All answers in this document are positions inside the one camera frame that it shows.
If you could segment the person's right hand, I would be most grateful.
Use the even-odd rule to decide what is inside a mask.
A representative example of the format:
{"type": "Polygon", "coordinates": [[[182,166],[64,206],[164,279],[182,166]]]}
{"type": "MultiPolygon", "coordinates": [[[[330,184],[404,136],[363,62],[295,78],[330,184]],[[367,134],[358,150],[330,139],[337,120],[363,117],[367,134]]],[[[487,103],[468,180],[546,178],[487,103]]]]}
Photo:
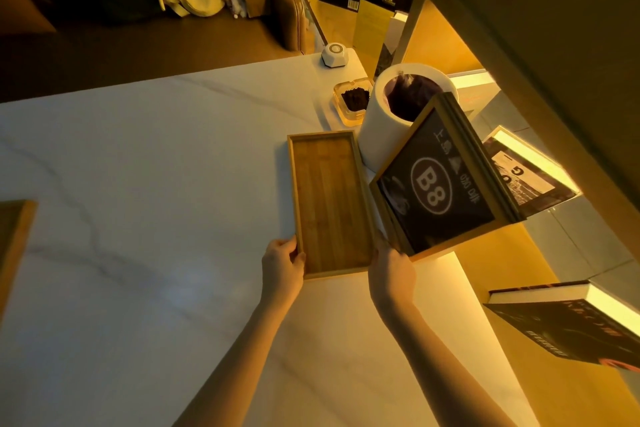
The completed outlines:
{"type": "Polygon", "coordinates": [[[395,317],[414,305],[417,275],[408,256],[396,250],[396,261],[389,268],[367,271],[371,299],[382,318],[395,317]]]}

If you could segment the person's left hand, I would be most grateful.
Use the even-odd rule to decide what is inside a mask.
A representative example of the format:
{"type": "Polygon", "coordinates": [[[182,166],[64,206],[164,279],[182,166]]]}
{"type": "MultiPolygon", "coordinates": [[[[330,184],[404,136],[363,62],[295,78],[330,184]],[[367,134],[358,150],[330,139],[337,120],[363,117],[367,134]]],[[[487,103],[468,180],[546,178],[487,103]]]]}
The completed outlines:
{"type": "Polygon", "coordinates": [[[298,250],[294,254],[271,251],[269,243],[261,260],[260,304],[285,315],[303,286],[305,262],[305,253],[298,250]]]}

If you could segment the rectangular wooden tray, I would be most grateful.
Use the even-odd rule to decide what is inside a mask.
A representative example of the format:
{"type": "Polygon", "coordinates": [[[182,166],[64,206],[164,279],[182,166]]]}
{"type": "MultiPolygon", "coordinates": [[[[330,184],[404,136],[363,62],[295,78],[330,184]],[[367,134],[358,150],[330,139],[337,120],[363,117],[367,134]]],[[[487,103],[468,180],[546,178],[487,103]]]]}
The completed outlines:
{"type": "Polygon", "coordinates": [[[365,271],[374,250],[374,221],[354,131],[288,135],[287,148],[304,278],[365,271]]]}

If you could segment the person's left forearm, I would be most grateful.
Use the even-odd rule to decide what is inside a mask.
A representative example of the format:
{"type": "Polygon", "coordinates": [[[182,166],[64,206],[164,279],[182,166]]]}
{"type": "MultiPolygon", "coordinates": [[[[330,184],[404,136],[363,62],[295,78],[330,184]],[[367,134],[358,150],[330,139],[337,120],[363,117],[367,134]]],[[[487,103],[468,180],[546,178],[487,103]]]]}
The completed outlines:
{"type": "Polygon", "coordinates": [[[292,301],[261,299],[172,427],[242,427],[271,346],[292,301]]]}

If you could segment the person's right forearm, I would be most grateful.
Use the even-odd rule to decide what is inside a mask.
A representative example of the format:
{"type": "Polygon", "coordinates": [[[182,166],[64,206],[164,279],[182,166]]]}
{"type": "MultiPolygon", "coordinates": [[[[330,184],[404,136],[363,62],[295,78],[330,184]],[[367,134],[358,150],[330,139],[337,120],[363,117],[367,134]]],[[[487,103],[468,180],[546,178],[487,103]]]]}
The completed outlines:
{"type": "Polygon", "coordinates": [[[388,298],[374,304],[403,351],[439,427],[516,427],[415,305],[388,298]]]}

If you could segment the white cylindrical waste bin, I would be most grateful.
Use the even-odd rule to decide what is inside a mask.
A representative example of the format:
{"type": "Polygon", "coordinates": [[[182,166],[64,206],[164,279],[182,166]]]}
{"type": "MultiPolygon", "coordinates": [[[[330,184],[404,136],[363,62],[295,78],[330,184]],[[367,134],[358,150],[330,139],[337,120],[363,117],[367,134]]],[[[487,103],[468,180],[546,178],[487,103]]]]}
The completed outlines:
{"type": "Polygon", "coordinates": [[[357,136],[364,166],[378,172],[408,133],[413,121],[395,115],[388,104],[388,94],[399,76],[418,76],[436,83],[444,92],[451,92],[456,101],[459,93],[452,80],[434,67],[418,63],[395,64],[377,77],[357,136]]]}

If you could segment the square glass ashtray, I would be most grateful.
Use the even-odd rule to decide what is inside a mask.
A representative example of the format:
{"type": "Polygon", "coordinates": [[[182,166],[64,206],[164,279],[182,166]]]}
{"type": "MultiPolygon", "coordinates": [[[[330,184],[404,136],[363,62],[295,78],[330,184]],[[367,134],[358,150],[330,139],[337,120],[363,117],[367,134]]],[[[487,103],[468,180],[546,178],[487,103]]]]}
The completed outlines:
{"type": "Polygon", "coordinates": [[[333,88],[333,105],[345,126],[358,126],[362,124],[366,110],[362,112],[349,112],[345,106],[341,94],[354,87],[363,87],[370,91],[370,97],[373,89],[373,82],[370,78],[359,78],[349,82],[338,83],[333,88]]]}

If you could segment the dark coffee grounds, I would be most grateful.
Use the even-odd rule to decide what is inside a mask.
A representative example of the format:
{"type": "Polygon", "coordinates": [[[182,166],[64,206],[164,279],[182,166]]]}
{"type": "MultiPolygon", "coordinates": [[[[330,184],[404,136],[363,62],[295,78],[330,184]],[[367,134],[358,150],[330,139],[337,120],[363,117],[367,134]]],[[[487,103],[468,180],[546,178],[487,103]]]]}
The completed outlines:
{"type": "Polygon", "coordinates": [[[370,91],[363,87],[354,87],[341,94],[345,106],[349,112],[362,112],[367,109],[370,99],[370,91]]]}

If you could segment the dark bin liner bag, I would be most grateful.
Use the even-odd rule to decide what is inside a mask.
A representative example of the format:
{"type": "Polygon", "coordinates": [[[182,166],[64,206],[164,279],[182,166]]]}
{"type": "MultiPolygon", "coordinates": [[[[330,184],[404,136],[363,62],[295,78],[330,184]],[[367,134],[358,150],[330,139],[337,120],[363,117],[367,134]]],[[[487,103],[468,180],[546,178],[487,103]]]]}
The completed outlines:
{"type": "Polygon", "coordinates": [[[414,122],[429,100],[443,89],[422,75],[400,72],[384,88],[391,113],[404,121],[414,122]]]}

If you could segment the black and white magazine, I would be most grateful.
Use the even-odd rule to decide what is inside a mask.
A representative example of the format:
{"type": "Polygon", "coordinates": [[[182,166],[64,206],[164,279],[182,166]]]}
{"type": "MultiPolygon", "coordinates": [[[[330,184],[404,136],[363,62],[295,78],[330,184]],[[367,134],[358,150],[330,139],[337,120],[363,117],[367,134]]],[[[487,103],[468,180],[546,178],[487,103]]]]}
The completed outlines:
{"type": "Polygon", "coordinates": [[[582,195],[560,164],[503,126],[483,145],[525,219],[582,195]]]}

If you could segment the white call button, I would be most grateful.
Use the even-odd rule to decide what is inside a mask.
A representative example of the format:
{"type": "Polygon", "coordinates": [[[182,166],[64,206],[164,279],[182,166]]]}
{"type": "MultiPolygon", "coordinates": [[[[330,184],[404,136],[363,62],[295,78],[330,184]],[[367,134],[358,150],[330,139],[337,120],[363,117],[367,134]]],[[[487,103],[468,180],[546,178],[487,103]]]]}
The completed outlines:
{"type": "Polygon", "coordinates": [[[344,67],[348,64],[347,48],[338,42],[327,43],[321,52],[323,64],[328,68],[344,67]]]}

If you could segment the dark hardcover book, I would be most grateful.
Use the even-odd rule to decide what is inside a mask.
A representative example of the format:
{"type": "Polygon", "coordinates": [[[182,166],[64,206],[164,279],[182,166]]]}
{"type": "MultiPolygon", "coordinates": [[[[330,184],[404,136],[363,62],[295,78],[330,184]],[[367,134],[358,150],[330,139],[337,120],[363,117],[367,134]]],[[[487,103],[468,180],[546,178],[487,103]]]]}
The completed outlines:
{"type": "Polygon", "coordinates": [[[555,357],[640,374],[640,310],[589,280],[493,290],[484,306],[555,357]]]}

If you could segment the wooden board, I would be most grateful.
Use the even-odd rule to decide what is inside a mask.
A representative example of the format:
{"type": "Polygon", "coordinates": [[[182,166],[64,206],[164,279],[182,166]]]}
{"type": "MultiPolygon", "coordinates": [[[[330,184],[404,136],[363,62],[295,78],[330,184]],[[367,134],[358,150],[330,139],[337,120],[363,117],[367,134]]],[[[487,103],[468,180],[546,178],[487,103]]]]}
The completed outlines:
{"type": "Polygon", "coordinates": [[[37,208],[30,199],[0,202],[0,327],[37,208]]]}

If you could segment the black sign in wooden frame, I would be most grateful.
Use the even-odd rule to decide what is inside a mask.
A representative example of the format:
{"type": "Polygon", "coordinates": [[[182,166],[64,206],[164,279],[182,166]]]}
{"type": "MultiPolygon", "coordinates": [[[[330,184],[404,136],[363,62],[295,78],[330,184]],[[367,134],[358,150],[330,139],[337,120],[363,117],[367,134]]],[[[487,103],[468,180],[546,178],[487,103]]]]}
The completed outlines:
{"type": "Polygon", "coordinates": [[[391,246],[412,262],[525,220],[451,92],[429,101],[369,188],[391,246]]]}

